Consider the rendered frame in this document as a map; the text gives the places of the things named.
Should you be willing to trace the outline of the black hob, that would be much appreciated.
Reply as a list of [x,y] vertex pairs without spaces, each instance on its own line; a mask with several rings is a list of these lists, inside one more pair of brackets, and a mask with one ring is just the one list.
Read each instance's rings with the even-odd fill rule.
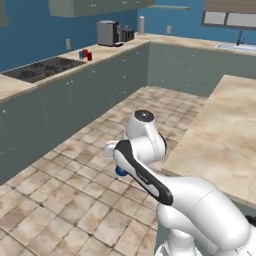
[[63,57],[53,57],[6,71],[4,72],[4,75],[21,81],[35,83],[82,64],[82,61],[71,60]]

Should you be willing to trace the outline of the grey-green wall shelf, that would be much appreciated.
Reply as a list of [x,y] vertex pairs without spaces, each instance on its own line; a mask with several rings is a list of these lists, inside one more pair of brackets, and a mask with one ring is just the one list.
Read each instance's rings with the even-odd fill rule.
[[192,7],[189,6],[172,6],[172,5],[150,5],[146,8],[151,9],[168,9],[168,10],[190,10]]

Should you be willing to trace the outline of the grey-green wall cupboards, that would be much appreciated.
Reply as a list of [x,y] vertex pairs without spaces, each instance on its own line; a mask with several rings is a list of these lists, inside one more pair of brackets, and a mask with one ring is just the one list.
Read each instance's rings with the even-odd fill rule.
[[50,14],[76,18],[137,10],[155,4],[155,0],[48,0]]

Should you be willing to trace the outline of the black tap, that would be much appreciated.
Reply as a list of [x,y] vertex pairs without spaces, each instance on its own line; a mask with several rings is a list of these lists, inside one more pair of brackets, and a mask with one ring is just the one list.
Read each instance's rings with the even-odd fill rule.
[[241,31],[239,32],[238,39],[237,39],[237,41],[236,41],[236,46],[239,46],[239,45],[241,45],[241,44],[244,44],[245,38],[243,38],[242,35],[243,35],[243,30],[241,30]]

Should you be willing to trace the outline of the grey coffee machine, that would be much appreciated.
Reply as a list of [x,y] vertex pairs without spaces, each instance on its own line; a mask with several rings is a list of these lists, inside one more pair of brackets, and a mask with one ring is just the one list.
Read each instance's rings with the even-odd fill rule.
[[120,22],[113,20],[99,21],[97,23],[97,42],[102,46],[121,46],[122,41]]

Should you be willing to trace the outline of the window with blind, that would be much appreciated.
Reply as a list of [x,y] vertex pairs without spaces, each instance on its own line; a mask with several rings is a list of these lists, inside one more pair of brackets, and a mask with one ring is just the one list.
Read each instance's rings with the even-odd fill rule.
[[202,24],[256,29],[256,0],[204,0]]

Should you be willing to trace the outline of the white sink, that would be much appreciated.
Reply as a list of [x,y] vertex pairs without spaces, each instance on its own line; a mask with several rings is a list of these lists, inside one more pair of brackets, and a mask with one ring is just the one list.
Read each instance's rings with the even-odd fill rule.
[[235,43],[220,42],[215,45],[215,48],[232,50],[232,51],[245,51],[245,52],[256,53],[255,45],[246,45],[246,44],[236,45]]

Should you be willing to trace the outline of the grey-green cupboard run with hob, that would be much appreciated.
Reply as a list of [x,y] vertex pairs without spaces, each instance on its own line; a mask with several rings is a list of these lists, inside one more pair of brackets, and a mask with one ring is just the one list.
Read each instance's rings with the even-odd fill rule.
[[147,84],[137,46],[0,103],[0,185]]

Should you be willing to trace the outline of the black toaster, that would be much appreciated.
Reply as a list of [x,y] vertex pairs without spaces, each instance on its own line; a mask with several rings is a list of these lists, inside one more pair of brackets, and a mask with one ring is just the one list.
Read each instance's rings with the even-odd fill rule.
[[128,42],[135,38],[134,36],[134,30],[125,28],[121,30],[121,41],[122,42]]

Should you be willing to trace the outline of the grey-green cupboard run with sink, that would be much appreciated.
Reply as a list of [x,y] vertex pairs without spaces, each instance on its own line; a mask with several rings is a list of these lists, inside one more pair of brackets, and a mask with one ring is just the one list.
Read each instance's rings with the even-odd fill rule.
[[149,44],[149,85],[208,97],[225,74],[256,79],[256,56]]

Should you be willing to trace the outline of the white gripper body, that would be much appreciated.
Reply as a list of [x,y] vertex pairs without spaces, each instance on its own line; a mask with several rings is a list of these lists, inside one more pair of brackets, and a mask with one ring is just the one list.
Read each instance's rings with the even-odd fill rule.
[[105,157],[111,158],[113,156],[113,151],[117,145],[117,141],[110,140],[103,147],[103,153]]

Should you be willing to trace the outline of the grey-green wall cupboard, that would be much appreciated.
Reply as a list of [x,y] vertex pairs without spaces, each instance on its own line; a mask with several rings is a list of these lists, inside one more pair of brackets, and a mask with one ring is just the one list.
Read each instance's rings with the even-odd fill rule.
[[5,6],[5,0],[0,0],[0,27],[9,25],[8,15]]

